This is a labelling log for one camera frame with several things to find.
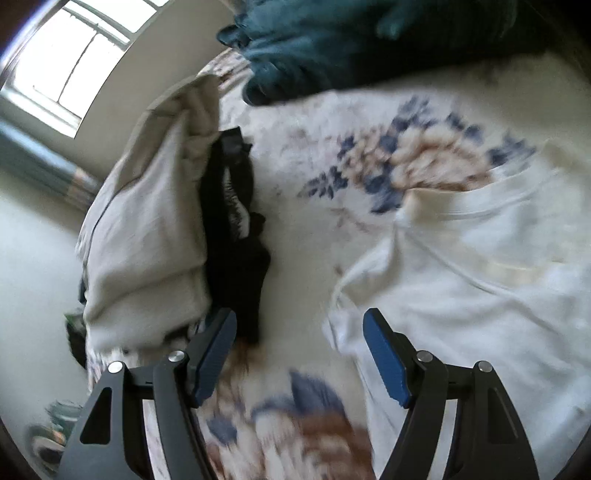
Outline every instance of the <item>blue gripper pad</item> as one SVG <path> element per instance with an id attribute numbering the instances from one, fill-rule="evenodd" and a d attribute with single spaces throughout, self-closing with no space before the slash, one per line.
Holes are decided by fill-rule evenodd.
<path id="1" fill-rule="evenodd" d="M 199 365 L 199 386 L 194 393 L 198 407 L 213 394 L 217 378 L 236 338 L 236 327 L 236 314 L 230 312 Z"/>
<path id="2" fill-rule="evenodd" d="M 407 368 L 395 350 L 394 343 L 398 343 L 395 334 L 378 309 L 369 309 L 365 312 L 363 337 L 388 395 L 397 400 L 401 407 L 408 408 L 412 395 L 408 387 Z"/>

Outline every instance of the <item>black cloth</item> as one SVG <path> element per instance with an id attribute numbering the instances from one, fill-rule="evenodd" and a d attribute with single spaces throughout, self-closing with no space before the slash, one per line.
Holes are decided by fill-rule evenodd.
<path id="1" fill-rule="evenodd" d="M 72 356 L 86 370 L 86 329 L 77 329 L 66 321 L 66 333 Z"/>
<path id="2" fill-rule="evenodd" d="M 467 61 L 541 51 L 535 0 L 246 0 L 217 38 L 254 76 L 245 102 L 266 105 Z"/>
<path id="3" fill-rule="evenodd" d="M 238 321 L 236 337 L 255 344 L 261 290 L 271 256 L 258 238 L 265 218 L 250 211 L 254 193 L 250 149 L 240 128 L 222 132 L 212 145 L 199 196 L 212 307 L 231 308 Z"/>

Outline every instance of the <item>metal screw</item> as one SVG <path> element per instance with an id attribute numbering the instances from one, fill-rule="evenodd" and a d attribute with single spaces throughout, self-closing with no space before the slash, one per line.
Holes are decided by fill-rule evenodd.
<path id="1" fill-rule="evenodd" d="M 490 373 L 492 372 L 492 365 L 487 362 L 486 360 L 481 360 L 478 362 L 478 370 L 480 370 L 481 372 L 484 373 Z"/>
<path id="2" fill-rule="evenodd" d="M 112 362 L 107 367 L 107 370 L 112 374 L 118 374 L 123 370 L 123 362 Z"/>
<path id="3" fill-rule="evenodd" d="M 168 355 L 168 360 L 171 362 L 180 362 L 183 358 L 184 352 L 182 350 L 175 350 Z"/>
<path id="4" fill-rule="evenodd" d="M 433 360 L 433 354 L 431 352 L 427 352 L 426 350 L 420 350 L 417 352 L 417 358 L 419 362 L 427 364 Z"/>

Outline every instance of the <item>bed sheet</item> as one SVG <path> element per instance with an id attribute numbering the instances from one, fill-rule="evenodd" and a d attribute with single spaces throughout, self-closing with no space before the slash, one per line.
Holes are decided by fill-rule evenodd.
<path id="1" fill-rule="evenodd" d="M 272 258 L 262 343 L 232 352 L 196 412 L 210 460 L 236 480 L 371 478 L 371 392 L 321 330 L 333 287 L 390 231 L 409 188 L 478 188 L 525 168 L 548 137 L 589 150 L 591 88 L 545 54 L 253 108 L 241 99 L 250 72 L 239 54 L 227 50 L 204 71 L 220 77 L 220 128 L 240 126 L 254 145 L 254 210 L 267 218 Z M 88 352 L 90 385 L 110 361 L 145 365 L 182 347 Z M 167 478 L 145 409 L 152 463 Z"/>

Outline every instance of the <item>teal blanket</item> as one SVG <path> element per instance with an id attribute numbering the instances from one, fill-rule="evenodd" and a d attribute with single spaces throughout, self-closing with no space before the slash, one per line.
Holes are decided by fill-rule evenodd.
<path id="1" fill-rule="evenodd" d="M 244 100 L 266 105 L 541 51 L 548 35 L 525 0 L 247 0 L 217 37 L 251 62 Z"/>

